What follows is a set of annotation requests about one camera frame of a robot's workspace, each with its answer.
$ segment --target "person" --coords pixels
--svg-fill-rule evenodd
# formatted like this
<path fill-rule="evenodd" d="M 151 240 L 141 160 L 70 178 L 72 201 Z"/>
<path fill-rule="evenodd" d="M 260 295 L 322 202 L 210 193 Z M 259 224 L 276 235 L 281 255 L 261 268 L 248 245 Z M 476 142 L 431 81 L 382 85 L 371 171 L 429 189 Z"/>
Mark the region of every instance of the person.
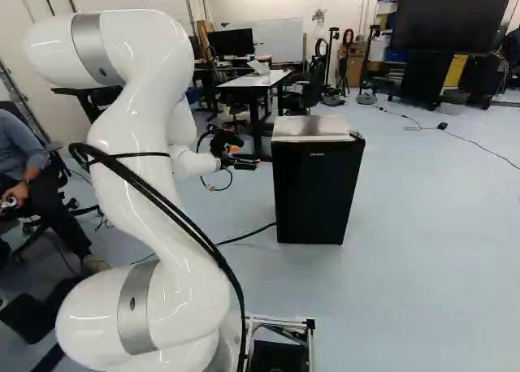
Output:
<path fill-rule="evenodd" d="M 92 254 L 92 243 L 59 197 L 56 174 L 49 164 L 49 155 L 30 128 L 0 109 L 0 194 L 3 200 L 8 197 L 17 200 L 16 210 L 5 210 L 0 214 L 0 222 L 36 214 L 80 259 L 84 275 L 107 269 L 105 260 Z M 0 239 L 0 270 L 10 253 L 10 245 Z"/>

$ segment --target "blue shirt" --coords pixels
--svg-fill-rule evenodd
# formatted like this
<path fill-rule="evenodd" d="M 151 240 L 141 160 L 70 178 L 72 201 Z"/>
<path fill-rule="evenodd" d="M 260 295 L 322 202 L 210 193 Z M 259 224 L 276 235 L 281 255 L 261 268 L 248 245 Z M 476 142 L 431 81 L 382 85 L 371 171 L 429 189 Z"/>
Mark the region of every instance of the blue shirt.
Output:
<path fill-rule="evenodd" d="M 28 167 L 43 169 L 48 163 L 49 155 L 29 127 L 0 110 L 0 173 L 21 180 Z"/>

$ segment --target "television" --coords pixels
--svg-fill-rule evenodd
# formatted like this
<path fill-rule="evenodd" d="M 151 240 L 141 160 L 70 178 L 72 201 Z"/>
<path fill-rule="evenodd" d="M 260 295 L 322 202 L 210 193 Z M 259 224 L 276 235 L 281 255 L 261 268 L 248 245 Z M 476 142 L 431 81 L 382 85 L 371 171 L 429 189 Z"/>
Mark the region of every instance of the television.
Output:
<path fill-rule="evenodd" d="M 399 0 L 390 48 L 487 54 L 500 47 L 518 0 Z"/>

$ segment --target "black pants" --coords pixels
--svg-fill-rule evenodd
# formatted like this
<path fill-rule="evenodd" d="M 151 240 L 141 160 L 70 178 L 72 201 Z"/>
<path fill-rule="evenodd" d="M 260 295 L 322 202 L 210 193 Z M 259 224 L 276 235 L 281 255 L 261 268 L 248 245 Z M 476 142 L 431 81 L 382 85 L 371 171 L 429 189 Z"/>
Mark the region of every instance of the black pants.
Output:
<path fill-rule="evenodd" d="M 19 181 L 10 176 L 0 174 L 0 196 L 18 183 Z M 25 200 L 24 206 L 19 210 L 7 210 L 3 216 L 0 216 L 0 222 L 3 219 L 38 215 L 49 224 L 67 247 L 82 259 L 90 254 L 91 242 L 76 218 L 65 208 L 59 197 L 58 189 L 58 179 L 54 175 L 53 169 L 47 167 L 29 185 L 29 199 Z M 6 242 L 0 240 L 0 244 L 4 244 L 5 248 Z"/>

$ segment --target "white table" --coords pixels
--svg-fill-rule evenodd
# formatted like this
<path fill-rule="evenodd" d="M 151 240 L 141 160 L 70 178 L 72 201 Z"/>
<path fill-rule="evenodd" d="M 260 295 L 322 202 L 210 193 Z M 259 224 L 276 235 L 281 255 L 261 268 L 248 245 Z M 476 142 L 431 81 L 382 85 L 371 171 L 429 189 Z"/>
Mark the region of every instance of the white table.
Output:
<path fill-rule="evenodd" d="M 267 100 L 269 89 L 277 87 L 278 98 L 278 115 L 284 114 L 283 98 L 284 93 L 283 79 L 289 76 L 292 71 L 271 70 L 269 74 L 264 76 L 256 76 L 248 74 L 242 77 L 235 78 L 218 86 L 219 89 L 228 92 L 247 93 L 249 99 L 249 113 L 251 114 L 251 125 L 253 128 L 253 157 L 262 161 L 270 161 L 271 157 L 264 154 L 262 148 L 262 125 L 265 120 L 271 115 L 271 111 L 266 111 L 264 116 L 260 119 L 258 116 L 258 97 L 263 94 Z"/>

